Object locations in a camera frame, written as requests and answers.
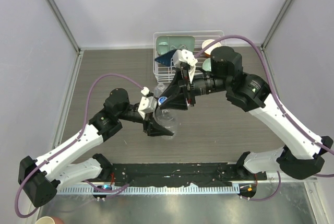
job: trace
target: wood grain surface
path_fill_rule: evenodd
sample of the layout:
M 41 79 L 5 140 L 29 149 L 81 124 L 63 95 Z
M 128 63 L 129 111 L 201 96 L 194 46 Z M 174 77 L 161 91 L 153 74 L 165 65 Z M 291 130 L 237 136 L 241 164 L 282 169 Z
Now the wood grain surface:
M 243 56 L 244 71 L 264 76 L 252 48 L 235 48 Z M 83 122 L 84 108 L 91 84 L 102 74 L 126 75 L 142 86 L 153 89 L 157 80 L 152 71 L 153 49 L 85 51 L 66 122 L 63 140 L 77 133 Z M 90 119 L 102 109 L 114 88 L 124 88 L 131 103 L 139 102 L 140 89 L 116 77 L 101 80 L 93 91 Z M 173 140 L 148 137 L 142 125 L 123 121 L 123 129 L 102 145 L 91 149 L 76 162 L 102 153 L 112 163 L 144 162 L 235 162 L 245 151 L 269 151 L 283 142 L 262 122 L 231 105 L 225 93 L 196 98 L 195 107 L 178 111 L 180 126 Z

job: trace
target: white wall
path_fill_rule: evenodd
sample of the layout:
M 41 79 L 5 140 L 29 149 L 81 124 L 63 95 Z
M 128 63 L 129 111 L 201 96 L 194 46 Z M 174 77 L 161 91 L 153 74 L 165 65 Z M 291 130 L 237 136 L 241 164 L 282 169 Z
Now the white wall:
M 18 223 L 20 160 L 51 148 L 76 55 L 45 0 L 0 7 L 0 222 Z
M 312 131 L 332 139 L 333 18 L 333 0 L 295 0 L 267 49 L 283 103 Z M 324 158 L 321 173 L 334 173 L 333 156 Z M 334 223 L 334 179 L 319 180 L 330 223 Z
M 223 30 L 263 40 L 284 0 L 55 0 L 81 47 L 153 45 L 157 31 Z

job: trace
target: blue bottle cap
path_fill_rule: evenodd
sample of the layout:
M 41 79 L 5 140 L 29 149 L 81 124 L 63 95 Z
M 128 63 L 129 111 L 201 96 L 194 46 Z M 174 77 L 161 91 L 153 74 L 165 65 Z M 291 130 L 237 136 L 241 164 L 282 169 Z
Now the blue bottle cap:
M 160 97 L 158 99 L 158 105 L 161 105 L 166 99 L 167 99 L 167 97 Z

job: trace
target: plastic bottle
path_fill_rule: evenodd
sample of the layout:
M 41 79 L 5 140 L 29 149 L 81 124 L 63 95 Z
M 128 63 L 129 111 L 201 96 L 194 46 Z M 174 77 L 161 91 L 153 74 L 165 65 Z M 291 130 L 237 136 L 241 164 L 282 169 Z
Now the plastic bottle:
M 166 87 L 163 83 L 158 83 L 158 85 L 155 87 L 153 91 L 154 96 L 159 98 L 158 99 L 159 105 L 161 105 L 165 101 L 165 99 L 167 99 L 166 97 L 160 97 L 160 95 L 164 92 L 165 89 Z M 154 118 L 159 125 L 165 127 L 166 129 L 174 133 L 173 136 L 166 136 L 166 135 L 162 136 L 163 139 L 170 140 L 175 138 L 177 133 L 177 128 L 179 125 L 175 110 L 171 109 L 161 110 L 160 108 L 158 108 L 154 114 Z

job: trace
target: dish rack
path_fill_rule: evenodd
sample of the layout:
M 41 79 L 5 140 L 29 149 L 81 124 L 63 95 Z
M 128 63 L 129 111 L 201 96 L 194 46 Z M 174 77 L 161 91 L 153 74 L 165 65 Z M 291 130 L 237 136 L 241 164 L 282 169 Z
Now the dish rack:
M 154 45 L 154 55 L 153 55 L 153 73 L 157 79 L 157 82 L 162 83 L 170 83 L 175 75 L 176 67 L 172 61 L 171 66 L 162 65 L 156 61 L 156 57 L 158 57 L 157 48 L 156 48 L 156 40 L 159 36 L 193 36 L 195 38 L 195 49 L 194 55 L 202 49 L 202 43 L 205 40 L 209 39 L 218 39 L 224 36 L 223 31 L 214 30 L 214 31 L 184 31 L 184 32 L 156 32 L 153 35 L 153 45 Z M 226 41 L 220 42 L 222 45 L 226 45 Z M 207 57 L 201 54 L 200 58 L 198 58 L 198 62 L 196 67 L 202 67 L 203 62 L 207 59 Z

